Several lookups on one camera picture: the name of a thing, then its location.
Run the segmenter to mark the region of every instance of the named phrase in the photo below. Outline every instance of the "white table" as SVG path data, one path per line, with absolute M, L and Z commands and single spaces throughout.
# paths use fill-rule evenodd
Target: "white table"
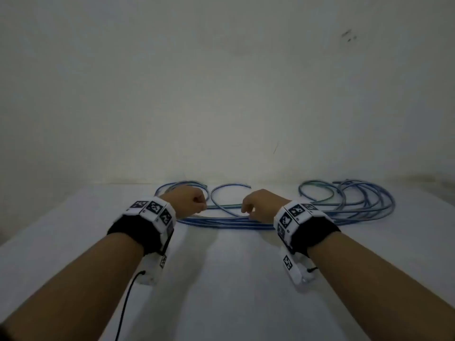
M 418 189 L 384 187 L 397 201 L 394 214 L 342 230 L 455 305 L 454 207 Z M 125 206 L 155 188 L 84 188 L 1 246 L 0 320 L 103 237 Z M 297 197 L 295 185 L 266 188 Z M 227 188 L 219 202 L 238 202 L 246 193 Z M 295 288 L 278 259 L 280 246 L 272 231 L 178 224 L 158 286 L 132 289 L 121 339 L 367 340 L 320 273 Z M 122 304 L 102 340 L 115 338 Z

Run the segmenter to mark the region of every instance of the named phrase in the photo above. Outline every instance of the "forearm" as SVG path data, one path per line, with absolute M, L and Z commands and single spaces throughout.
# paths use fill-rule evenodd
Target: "forearm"
M 14 340 L 98 340 L 143 256 L 129 236 L 104 237 L 4 323 Z
M 348 236 L 308 254 L 372 340 L 455 339 L 455 309 Z

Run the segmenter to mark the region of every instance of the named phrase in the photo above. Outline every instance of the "fist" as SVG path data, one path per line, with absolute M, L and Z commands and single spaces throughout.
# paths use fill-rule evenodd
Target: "fist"
M 256 190 L 243 199 L 242 213 L 249 213 L 252 220 L 273 224 L 273 217 L 282 206 L 289 202 L 291 200 L 287 200 L 268 190 Z
M 177 188 L 161 195 L 160 198 L 171 204 L 177 219 L 183 219 L 207 209 L 202 190 L 189 185 L 179 185 Z

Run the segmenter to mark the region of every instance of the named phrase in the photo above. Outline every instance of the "blue cable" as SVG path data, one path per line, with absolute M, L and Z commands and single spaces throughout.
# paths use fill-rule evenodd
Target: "blue cable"
M 272 224 L 262 224 L 258 221 L 250 220 L 247 216 L 238 215 L 229 211 L 233 209 L 240 209 L 242 204 L 220 205 L 213 198 L 215 191 L 227 186 L 243 186 L 251 189 L 251 186 L 247 184 L 222 184 L 209 192 L 207 185 L 201 182 L 195 180 L 183 180 L 160 186 L 156 190 L 155 196 L 157 196 L 164 187 L 167 187 L 165 192 L 168 192 L 183 184 L 195 186 L 207 193 L 206 201 L 212 200 L 213 202 L 213 205 L 207 206 L 208 210 L 222 210 L 229 216 L 213 217 L 195 215 L 179 220 L 182 224 L 216 229 L 274 229 Z M 304 187 L 310 185 L 325 189 L 329 191 L 331 195 L 323 200 L 316 200 L 305 194 L 303 191 Z M 346 189 L 356 189 L 362 195 L 362 200 L 354 202 L 348 201 L 346 194 L 344 193 Z M 298 191 L 300 196 L 304 196 L 305 198 L 311 200 L 313 205 L 322 206 L 321 210 L 330 216 L 334 223 L 338 226 L 384 218 L 392 214 L 396 206 L 393 196 L 386 189 L 377 184 L 359 179 L 346 179 L 344 181 L 334 181 L 332 183 L 318 179 L 307 180 L 299 185 Z

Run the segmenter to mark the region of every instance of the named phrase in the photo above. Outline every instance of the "white wall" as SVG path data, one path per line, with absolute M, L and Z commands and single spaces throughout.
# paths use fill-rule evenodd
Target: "white wall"
M 1 0 L 0 233 L 92 182 L 453 177 L 454 8 Z

